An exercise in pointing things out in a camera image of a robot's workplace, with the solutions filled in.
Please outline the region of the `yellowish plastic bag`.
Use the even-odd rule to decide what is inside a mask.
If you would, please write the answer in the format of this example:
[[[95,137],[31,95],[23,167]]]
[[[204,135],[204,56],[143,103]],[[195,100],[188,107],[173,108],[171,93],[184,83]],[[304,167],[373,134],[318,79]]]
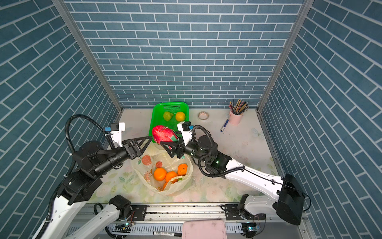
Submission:
[[[186,188],[194,171],[188,155],[170,157],[165,149],[153,143],[143,155],[132,162],[143,184],[160,195],[171,195]]]

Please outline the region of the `pink dragon fruit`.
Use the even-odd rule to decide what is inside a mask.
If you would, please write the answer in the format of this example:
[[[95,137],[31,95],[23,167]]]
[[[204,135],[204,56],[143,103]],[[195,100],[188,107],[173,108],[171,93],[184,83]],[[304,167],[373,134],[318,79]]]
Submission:
[[[157,144],[160,144],[163,142],[177,142],[179,141],[178,135],[175,133],[174,130],[171,128],[168,128],[163,125],[158,125],[153,127],[152,129],[152,135],[154,138],[154,141]]]

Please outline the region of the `yellow green pear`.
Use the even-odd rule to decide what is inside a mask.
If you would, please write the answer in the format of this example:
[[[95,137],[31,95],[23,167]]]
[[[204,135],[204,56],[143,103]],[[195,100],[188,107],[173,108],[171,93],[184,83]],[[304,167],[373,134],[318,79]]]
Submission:
[[[173,118],[173,115],[174,114],[172,112],[166,111],[163,113],[163,119],[165,121],[170,121]]]

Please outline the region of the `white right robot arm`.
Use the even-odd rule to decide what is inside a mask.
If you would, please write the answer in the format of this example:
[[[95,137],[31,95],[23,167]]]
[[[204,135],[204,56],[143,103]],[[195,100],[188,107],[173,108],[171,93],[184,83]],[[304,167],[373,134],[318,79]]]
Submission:
[[[240,207],[243,211],[252,215],[275,211],[285,222],[300,225],[302,213],[305,212],[304,202],[308,195],[293,175],[271,175],[241,164],[220,152],[211,133],[200,125],[191,125],[186,121],[178,125],[178,130],[181,136],[159,140],[159,144],[171,157],[181,158],[186,154],[194,159],[204,176],[233,180],[268,197],[266,202],[257,203],[249,196],[242,196]]]

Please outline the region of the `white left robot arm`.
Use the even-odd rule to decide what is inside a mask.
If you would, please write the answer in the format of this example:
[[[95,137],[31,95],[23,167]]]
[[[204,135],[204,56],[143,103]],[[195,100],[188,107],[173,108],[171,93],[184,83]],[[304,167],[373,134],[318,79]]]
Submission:
[[[104,149],[99,141],[92,140],[76,150],[70,136],[70,126],[78,118],[96,126],[104,134],[110,149]],[[153,139],[152,136],[144,136],[122,140],[123,131],[123,124],[112,123],[110,127],[102,128],[92,118],[82,114],[68,118],[64,133],[72,163],[49,200],[47,216],[33,236],[35,239],[62,238],[74,217],[101,186],[102,177],[111,170],[120,169],[125,161],[142,156]]]

